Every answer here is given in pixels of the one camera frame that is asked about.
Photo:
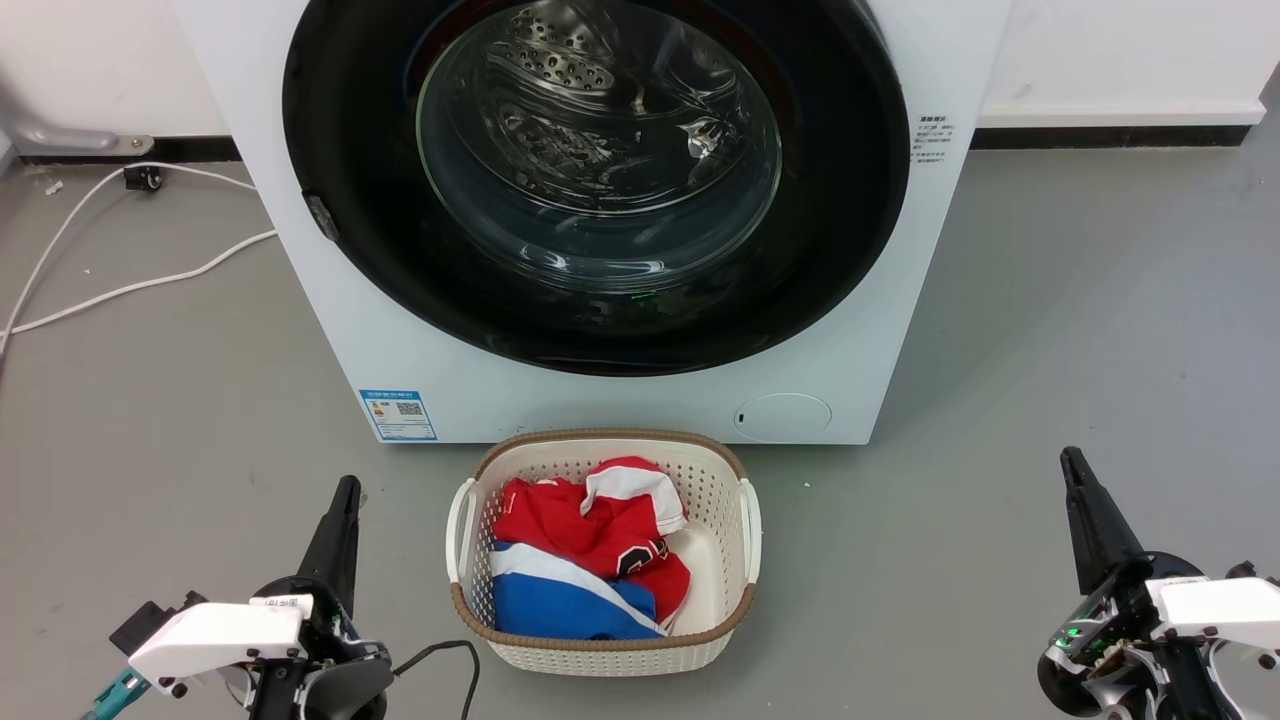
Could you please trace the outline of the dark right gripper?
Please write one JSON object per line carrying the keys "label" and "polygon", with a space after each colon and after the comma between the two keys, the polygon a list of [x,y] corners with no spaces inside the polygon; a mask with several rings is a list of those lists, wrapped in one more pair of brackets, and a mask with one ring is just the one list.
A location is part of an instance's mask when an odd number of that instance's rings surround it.
{"label": "dark right gripper", "polygon": [[1161,629],[1155,596],[1206,577],[1183,559],[1146,552],[1083,451],[1060,454],[1065,507],[1085,598],[1037,662],[1059,711],[1084,719],[1239,719],[1215,666],[1215,632]]}

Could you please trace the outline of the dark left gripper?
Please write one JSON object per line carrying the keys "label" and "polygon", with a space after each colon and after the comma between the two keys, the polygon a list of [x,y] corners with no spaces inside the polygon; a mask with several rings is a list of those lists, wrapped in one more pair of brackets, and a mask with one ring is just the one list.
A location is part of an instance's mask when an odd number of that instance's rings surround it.
{"label": "dark left gripper", "polygon": [[393,683],[390,653],[355,629],[358,511],[357,477],[339,479],[297,575],[275,580],[261,600],[298,594],[302,612],[294,638],[274,657],[265,651],[248,665],[251,719],[381,719]]}

